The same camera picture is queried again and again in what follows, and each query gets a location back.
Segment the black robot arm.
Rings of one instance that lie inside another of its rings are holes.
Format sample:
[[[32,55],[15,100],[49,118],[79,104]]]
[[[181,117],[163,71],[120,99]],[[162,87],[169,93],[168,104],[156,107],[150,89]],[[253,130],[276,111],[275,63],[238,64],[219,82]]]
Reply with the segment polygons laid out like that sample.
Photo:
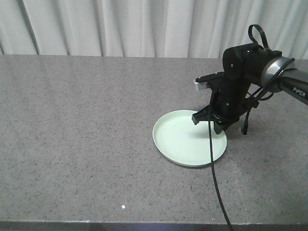
[[[298,70],[293,58],[281,51],[265,49],[249,43],[225,50],[223,71],[196,78],[197,90],[211,89],[208,106],[192,115],[194,124],[212,121],[214,131],[220,134],[249,116],[252,108],[271,95],[284,91],[304,104],[308,103],[308,75]]]

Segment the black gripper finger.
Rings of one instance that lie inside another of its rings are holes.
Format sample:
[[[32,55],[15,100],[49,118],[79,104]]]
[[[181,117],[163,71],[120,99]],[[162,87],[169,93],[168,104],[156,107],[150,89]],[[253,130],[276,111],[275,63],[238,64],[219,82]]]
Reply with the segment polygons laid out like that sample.
[[[214,121],[214,131],[216,134],[220,134],[223,131],[226,131],[231,125],[238,122],[239,118],[232,119],[232,120],[220,120]]]
[[[194,113],[192,115],[192,121],[194,125],[197,125],[202,121],[214,121],[211,105],[208,105],[199,112]]]

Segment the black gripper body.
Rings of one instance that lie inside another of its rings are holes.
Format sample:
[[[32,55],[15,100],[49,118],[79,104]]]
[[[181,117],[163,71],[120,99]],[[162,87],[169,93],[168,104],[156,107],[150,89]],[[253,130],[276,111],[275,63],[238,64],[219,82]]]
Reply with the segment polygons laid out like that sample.
[[[211,105],[214,121],[240,118],[249,108],[257,108],[259,102],[255,97],[246,97],[251,85],[247,79],[243,77],[230,79],[224,72],[205,77],[208,78],[209,89],[212,90],[209,105]]]

